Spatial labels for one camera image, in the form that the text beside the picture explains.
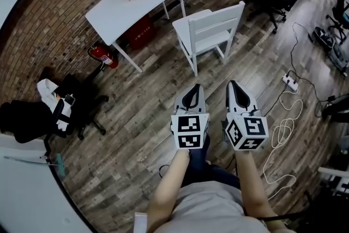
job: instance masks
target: electrical outlet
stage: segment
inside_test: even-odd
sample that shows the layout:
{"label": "electrical outlet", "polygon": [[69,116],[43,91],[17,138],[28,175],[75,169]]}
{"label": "electrical outlet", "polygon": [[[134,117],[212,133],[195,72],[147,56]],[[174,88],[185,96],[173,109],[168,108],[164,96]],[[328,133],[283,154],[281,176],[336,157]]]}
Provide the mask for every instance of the electrical outlet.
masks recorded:
{"label": "electrical outlet", "polygon": [[285,84],[287,84],[293,91],[297,91],[298,84],[294,81],[293,78],[291,78],[289,75],[285,74],[282,77],[282,80]]}

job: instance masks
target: fire extinguisher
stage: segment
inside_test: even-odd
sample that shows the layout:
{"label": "fire extinguisher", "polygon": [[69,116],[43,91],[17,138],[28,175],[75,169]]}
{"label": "fire extinguisher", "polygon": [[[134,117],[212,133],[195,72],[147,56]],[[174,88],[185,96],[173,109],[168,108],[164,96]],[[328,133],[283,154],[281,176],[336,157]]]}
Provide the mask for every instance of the fire extinguisher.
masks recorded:
{"label": "fire extinguisher", "polygon": [[88,49],[88,54],[93,59],[108,65],[110,68],[117,68],[119,61],[117,57],[113,57],[101,44],[96,44]]}

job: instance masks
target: table leg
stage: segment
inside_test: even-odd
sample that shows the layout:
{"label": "table leg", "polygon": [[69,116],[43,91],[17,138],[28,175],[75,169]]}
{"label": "table leg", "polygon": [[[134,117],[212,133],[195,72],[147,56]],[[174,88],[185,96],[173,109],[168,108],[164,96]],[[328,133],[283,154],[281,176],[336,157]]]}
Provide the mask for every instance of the table leg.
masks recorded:
{"label": "table leg", "polygon": [[168,14],[168,12],[167,12],[167,9],[166,9],[165,2],[163,2],[163,7],[164,7],[164,11],[165,11],[166,18],[169,20],[170,17],[169,17],[169,14]]}
{"label": "table leg", "polygon": [[124,52],[123,49],[120,48],[118,44],[116,44],[116,42],[113,43],[113,46],[134,66],[134,68],[138,70],[138,72],[143,73],[143,70],[127,55],[127,53]]}
{"label": "table leg", "polygon": [[185,17],[186,15],[185,15],[185,9],[184,9],[184,2],[183,2],[183,0],[179,0],[179,1],[180,1],[180,7],[182,9],[183,17]]}

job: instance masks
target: blue jeans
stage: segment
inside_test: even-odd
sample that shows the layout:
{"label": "blue jeans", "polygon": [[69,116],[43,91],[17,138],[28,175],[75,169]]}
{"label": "blue jeans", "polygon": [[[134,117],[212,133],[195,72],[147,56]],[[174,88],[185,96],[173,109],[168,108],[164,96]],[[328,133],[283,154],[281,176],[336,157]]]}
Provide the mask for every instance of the blue jeans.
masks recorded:
{"label": "blue jeans", "polygon": [[234,174],[229,173],[217,165],[209,165],[206,162],[209,143],[210,138],[207,135],[201,149],[190,150],[190,162],[186,169],[182,187],[191,183],[217,181],[240,189],[240,180]]}

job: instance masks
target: person's arm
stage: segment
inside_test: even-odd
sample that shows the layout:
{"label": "person's arm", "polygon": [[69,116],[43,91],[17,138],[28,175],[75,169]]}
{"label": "person's arm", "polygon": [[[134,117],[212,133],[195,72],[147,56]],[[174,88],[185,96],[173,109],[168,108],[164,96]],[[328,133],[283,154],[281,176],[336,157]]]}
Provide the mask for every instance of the person's arm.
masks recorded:
{"label": "person's arm", "polygon": [[[271,208],[262,180],[257,172],[255,161],[250,152],[236,151],[236,161],[240,179],[242,200],[246,213],[254,218],[276,217]],[[283,222],[266,222],[268,230],[286,229]]]}
{"label": "person's arm", "polygon": [[189,159],[188,150],[178,150],[174,156],[149,203],[147,233],[154,232],[170,218]]}

